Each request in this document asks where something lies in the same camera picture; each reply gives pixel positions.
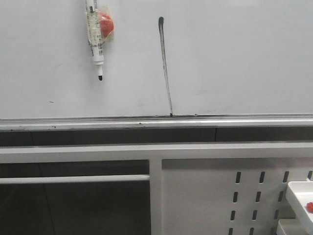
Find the white whiteboard marker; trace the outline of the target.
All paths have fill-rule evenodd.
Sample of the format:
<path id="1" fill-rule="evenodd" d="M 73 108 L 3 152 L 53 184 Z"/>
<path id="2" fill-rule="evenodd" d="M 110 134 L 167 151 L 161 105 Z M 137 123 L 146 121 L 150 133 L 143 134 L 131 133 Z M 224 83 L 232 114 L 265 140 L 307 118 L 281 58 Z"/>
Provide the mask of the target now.
<path id="1" fill-rule="evenodd" d="M 97 76 L 103 80 L 104 53 L 102 34 L 100 30 L 99 14 L 96 0 L 85 0 L 85 16 L 87 25 L 88 43 L 91 49 L 92 60 L 97 69 Z"/>

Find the red round magnet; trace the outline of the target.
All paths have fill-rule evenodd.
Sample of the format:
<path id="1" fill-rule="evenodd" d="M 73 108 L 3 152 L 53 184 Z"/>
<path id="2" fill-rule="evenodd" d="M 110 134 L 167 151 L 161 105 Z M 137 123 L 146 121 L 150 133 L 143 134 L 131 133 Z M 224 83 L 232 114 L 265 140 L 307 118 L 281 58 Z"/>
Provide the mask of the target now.
<path id="1" fill-rule="evenodd" d="M 112 35 L 114 32 L 114 22 L 109 14 L 101 12 L 99 15 L 99 24 L 104 39 Z"/>

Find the white whiteboard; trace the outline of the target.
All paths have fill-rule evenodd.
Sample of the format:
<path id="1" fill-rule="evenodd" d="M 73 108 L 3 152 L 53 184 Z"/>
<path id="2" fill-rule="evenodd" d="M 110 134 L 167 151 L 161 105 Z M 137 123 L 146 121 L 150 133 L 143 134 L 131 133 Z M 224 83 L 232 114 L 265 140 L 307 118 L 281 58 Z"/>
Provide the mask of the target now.
<path id="1" fill-rule="evenodd" d="M 100 0 L 97 77 L 81 0 L 0 3 L 1 118 L 310 114 L 310 0 Z"/>

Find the aluminium whiteboard tray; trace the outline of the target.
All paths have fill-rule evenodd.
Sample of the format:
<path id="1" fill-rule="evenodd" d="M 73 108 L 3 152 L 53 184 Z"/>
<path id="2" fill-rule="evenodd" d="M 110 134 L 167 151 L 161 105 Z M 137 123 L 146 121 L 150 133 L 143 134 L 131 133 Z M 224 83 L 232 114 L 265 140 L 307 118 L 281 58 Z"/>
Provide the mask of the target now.
<path id="1" fill-rule="evenodd" d="M 312 126 L 311 114 L 56 117 L 1 119 L 1 132 Z"/>

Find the white perforated pegboard panel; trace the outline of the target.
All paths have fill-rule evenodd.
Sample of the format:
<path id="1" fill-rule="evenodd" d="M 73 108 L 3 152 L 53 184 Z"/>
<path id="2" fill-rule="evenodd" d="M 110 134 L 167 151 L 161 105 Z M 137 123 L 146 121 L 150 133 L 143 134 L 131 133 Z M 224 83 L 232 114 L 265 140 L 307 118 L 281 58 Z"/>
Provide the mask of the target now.
<path id="1" fill-rule="evenodd" d="M 165 235 L 273 235 L 293 218 L 285 194 L 305 181 L 311 158 L 191 159 L 162 162 Z"/>

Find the white plastic bin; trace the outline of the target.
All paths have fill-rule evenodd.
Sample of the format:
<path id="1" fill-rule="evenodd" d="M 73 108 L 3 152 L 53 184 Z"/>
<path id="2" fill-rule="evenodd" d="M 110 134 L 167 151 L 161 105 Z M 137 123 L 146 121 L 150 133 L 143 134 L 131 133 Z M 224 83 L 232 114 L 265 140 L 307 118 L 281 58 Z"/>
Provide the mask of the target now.
<path id="1" fill-rule="evenodd" d="M 277 235 L 301 235 L 301 224 L 297 219 L 280 219 L 277 226 Z"/>
<path id="2" fill-rule="evenodd" d="M 312 181 L 288 182 L 286 199 L 296 214 L 297 219 L 309 234 L 313 234 L 313 214 L 307 210 L 307 204 L 313 201 Z"/>

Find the lower white plastic bin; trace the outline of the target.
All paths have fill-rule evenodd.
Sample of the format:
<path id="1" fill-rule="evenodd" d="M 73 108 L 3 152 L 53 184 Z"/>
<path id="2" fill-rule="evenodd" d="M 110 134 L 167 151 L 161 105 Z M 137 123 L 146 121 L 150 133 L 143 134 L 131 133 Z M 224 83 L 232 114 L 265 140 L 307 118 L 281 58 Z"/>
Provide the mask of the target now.
<path id="1" fill-rule="evenodd" d="M 280 219 L 277 226 L 277 235 L 301 235 L 301 224 L 297 219 Z"/>

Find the small red object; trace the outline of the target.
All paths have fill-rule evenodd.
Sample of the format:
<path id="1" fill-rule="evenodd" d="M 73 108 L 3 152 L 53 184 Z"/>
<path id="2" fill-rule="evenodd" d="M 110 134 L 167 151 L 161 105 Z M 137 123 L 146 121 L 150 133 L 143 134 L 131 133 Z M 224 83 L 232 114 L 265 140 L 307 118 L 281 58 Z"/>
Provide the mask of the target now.
<path id="1" fill-rule="evenodd" d="M 306 204 L 306 209 L 309 213 L 313 213 L 313 202 L 308 202 Z"/>

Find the white metal frame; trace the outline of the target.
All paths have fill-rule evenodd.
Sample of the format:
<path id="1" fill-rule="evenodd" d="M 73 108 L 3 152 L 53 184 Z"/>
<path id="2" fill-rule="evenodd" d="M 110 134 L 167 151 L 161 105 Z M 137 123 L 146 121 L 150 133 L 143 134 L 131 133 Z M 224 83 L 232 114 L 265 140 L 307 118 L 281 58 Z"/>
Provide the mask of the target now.
<path id="1" fill-rule="evenodd" d="M 151 232 L 162 233 L 162 160 L 312 157 L 312 142 L 186 143 L 143 145 L 2 147 L 0 162 L 49 163 L 149 160 Z"/>

